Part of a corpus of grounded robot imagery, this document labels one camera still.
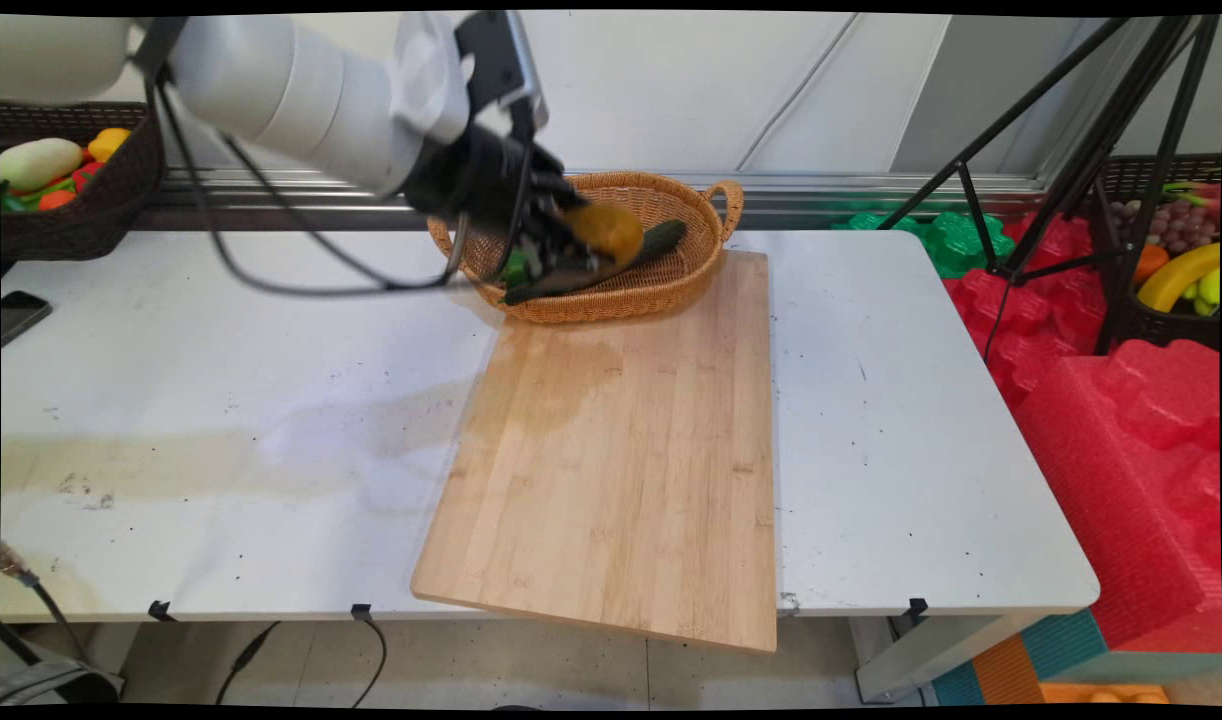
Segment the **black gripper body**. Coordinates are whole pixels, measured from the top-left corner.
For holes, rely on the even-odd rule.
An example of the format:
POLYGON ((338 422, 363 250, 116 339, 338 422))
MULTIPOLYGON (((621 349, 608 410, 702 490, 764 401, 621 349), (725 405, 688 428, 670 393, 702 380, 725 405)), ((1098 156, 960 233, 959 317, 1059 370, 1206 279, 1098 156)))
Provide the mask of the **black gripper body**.
POLYGON ((402 183, 402 196, 429 218, 455 222, 464 215, 470 227, 505 233, 519 189, 524 189, 524 213, 532 210, 532 172, 565 176, 565 167, 538 143, 470 126, 450 145, 423 143, 413 174, 402 183))

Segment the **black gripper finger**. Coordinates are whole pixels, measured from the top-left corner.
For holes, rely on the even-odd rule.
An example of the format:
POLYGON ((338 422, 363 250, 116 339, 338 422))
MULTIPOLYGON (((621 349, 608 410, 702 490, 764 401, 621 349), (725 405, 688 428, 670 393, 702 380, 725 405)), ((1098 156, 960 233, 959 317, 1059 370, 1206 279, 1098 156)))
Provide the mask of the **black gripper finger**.
POLYGON ((525 225, 524 255, 529 284, 598 284, 602 258, 569 225, 525 225))
POLYGON ((565 215, 591 204, 573 185, 552 172, 530 174, 530 209, 547 215, 565 215))

